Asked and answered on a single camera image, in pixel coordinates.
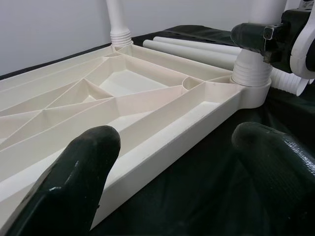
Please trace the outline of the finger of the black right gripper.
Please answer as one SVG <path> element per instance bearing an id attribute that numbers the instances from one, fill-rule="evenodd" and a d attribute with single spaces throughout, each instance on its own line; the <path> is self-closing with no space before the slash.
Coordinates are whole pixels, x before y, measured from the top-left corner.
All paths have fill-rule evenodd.
<path id="1" fill-rule="evenodd" d="M 232 29 L 231 39 L 242 49 L 262 52 L 265 47 L 264 29 L 262 24 L 242 23 Z"/>

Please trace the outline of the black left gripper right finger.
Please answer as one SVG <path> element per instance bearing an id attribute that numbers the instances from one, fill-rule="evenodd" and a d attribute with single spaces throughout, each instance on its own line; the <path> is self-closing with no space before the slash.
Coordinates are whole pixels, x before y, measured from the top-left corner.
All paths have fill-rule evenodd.
<path id="1" fill-rule="evenodd" d="M 315 158 L 294 137 L 256 122 L 231 141 L 279 235 L 315 234 Z"/>

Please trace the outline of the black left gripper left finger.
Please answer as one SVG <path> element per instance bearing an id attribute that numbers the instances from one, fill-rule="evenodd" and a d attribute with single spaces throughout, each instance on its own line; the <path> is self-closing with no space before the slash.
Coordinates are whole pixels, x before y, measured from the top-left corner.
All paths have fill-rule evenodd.
<path id="1" fill-rule="evenodd" d="M 73 139 L 13 211 L 3 234 L 88 235 L 120 149 L 119 133 L 108 125 L 90 128 Z"/>

